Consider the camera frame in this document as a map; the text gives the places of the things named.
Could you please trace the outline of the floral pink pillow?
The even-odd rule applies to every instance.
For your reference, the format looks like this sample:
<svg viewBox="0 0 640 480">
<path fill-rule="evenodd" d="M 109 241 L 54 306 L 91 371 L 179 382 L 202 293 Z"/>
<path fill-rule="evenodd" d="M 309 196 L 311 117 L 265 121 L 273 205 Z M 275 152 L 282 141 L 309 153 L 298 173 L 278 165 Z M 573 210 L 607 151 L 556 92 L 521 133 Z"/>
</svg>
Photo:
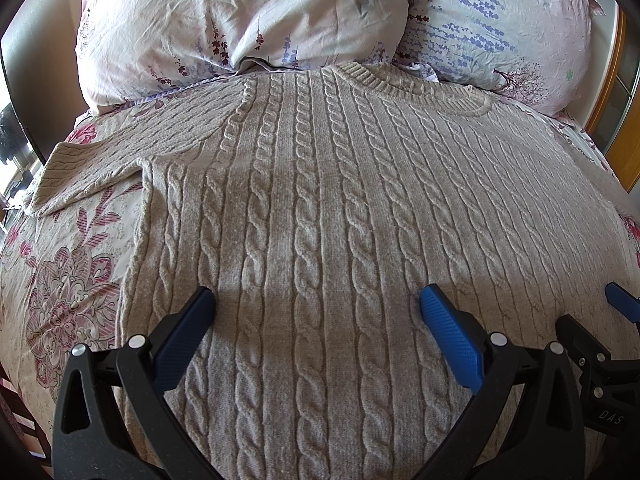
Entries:
<svg viewBox="0 0 640 480">
<path fill-rule="evenodd" d="M 578 96 L 597 0 L 408 0 L 397 61 L 553 116 Z"/>
<path fill-rule="evenodd" d="M 296 70 L 383 63 L 407 14 L 408 0 L 81 0 L 80 90 L 102 114 L 250 61 Z"/>
</svg>

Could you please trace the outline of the floral bed sheet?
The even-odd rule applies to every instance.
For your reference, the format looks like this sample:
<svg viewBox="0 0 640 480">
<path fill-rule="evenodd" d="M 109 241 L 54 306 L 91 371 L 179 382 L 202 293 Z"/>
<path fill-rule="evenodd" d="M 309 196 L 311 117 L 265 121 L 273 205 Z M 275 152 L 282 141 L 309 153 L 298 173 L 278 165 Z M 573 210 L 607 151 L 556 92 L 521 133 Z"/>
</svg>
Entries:
<svg viewBox="0 0 640 480">
<path fill-rule="evenodd" d="M 74 344 L 115 347 L 122 285 L 144 217 L 140 171 L 47 216 L 17 196 L 1 240 L 1 363 L 47 436 Z"/>
</svg>

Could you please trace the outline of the right floral pink pillow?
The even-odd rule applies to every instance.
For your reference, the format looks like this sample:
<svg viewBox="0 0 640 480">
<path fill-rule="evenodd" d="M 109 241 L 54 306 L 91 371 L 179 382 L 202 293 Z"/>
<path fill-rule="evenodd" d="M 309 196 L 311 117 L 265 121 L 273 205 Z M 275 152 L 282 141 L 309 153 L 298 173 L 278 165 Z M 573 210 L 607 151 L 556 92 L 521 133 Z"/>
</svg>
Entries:
<svg viewBox="0 0 640 480">
<path fill-rule="evenodd" d="M 397 61 L 553 116 L 578 96 L 597 0 L 408 0 Z"/>
</svg>

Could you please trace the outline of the left floral pink pillow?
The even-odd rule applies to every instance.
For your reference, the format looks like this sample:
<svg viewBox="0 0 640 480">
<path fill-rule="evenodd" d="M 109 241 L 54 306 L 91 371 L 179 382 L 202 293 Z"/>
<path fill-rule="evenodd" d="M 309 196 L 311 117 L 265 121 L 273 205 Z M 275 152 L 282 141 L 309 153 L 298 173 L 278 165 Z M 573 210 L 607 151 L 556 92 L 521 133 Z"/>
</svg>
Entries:
<svg viewBox="0 0 640 480">
<path fill-rule="evenodd" d="M 296 70 L 383 63 L 407 14 L 408 0 L 81 0 L 80 90 L 102 114 L 250 61 Z"/>
</svg>

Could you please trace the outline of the beige cable knit sweater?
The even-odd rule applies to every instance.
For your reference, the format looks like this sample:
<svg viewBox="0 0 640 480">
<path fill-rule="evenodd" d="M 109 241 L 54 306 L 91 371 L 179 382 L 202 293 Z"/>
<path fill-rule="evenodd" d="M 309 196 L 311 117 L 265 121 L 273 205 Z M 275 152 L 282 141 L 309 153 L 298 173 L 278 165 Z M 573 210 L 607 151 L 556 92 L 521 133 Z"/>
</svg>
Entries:
<svg viewBox="0 0 640 480">
<path fill-rule="evenodd" d="M 634 206 L 517 105 L 349 63 L 203 84 L 106 124 L 54 150 L 29 209 L 141 174 L 116 337 L 216 294 L 169 403 L 229 479 L 412 476 L 465 402 L 420 318 L 428 284 L 517 344 L 571 314 L 638 356 L 604 296 L 639 288 Z"/>
</svg>

